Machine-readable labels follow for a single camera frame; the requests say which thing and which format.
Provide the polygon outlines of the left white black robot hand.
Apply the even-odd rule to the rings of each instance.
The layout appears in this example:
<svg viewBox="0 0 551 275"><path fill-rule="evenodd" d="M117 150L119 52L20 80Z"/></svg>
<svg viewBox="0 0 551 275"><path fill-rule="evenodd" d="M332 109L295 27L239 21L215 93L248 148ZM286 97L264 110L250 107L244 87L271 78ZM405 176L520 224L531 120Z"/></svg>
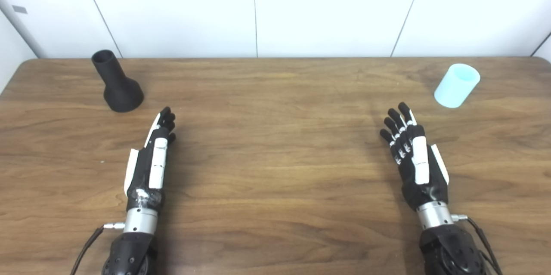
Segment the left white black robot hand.
<svg viewBox="0 0 551 275"><path fill-rule="evenodd" d="M176 139L175 118L171 108L165 107L153 121L143 148L130 151L124 183L126 211L143 208L161 212L168 148Z"/></svg>

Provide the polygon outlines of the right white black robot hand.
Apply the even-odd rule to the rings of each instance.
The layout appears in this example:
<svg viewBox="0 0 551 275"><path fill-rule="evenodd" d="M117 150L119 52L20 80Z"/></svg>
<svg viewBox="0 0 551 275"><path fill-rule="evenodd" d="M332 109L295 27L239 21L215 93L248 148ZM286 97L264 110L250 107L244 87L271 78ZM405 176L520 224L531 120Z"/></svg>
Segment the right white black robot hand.
<svg viewBox="0 0 551 275"><path fill-rule="evenodd" d="M398 166L402 195L412 210L429 202L449 202L449 176L436 144L430 145L424 127L411 108L400 102L384 118L380 136Z"/></svg>

